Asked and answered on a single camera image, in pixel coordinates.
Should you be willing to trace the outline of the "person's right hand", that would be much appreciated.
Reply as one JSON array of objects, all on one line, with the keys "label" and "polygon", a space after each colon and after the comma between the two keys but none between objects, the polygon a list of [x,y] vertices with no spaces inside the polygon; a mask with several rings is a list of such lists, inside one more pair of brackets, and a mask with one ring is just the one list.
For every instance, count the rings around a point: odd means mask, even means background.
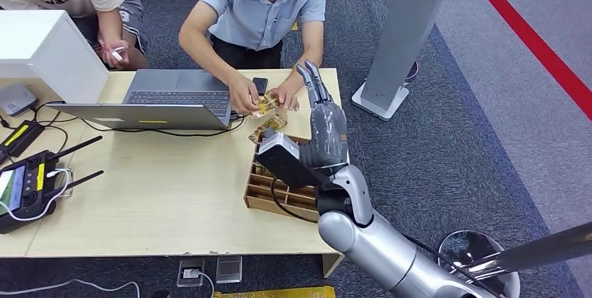
[{"label": "person's right hand", "polygon": [[259,110],[258,92],[255,84],[237,70],[232,70],[227,78],[232,104],[242,114],[252,114]]}]

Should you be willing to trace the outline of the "person's left hand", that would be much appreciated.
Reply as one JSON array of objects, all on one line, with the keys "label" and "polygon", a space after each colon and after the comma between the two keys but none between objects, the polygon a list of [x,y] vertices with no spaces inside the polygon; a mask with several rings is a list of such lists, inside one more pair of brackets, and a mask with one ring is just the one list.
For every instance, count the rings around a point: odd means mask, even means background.
[{"label": "person's left hand", "polygon": [[129,44],[122,39],[99,39],[101,57],[111,68],[129,70],[131,68],[128,49]]},{"label": "person's left hand", "polygon": [[299,101],[296,97],[297,91],[294,89],[280,86],[270,90],[271,96],[277,100],[278,104],[285,110],[298,111]]}]

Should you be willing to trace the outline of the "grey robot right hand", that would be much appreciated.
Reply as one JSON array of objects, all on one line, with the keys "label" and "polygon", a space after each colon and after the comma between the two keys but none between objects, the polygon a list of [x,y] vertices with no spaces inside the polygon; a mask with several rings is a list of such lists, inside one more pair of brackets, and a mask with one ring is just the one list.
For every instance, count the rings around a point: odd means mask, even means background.
[{"label": "grey robot right hand", "polygon": [[314,63],[306,60],[296,69],[304,80],[311,108],[311,139],[299,146],[300,161],[314,168],[347,164],[347,121],[343,109],[334,102]]}]

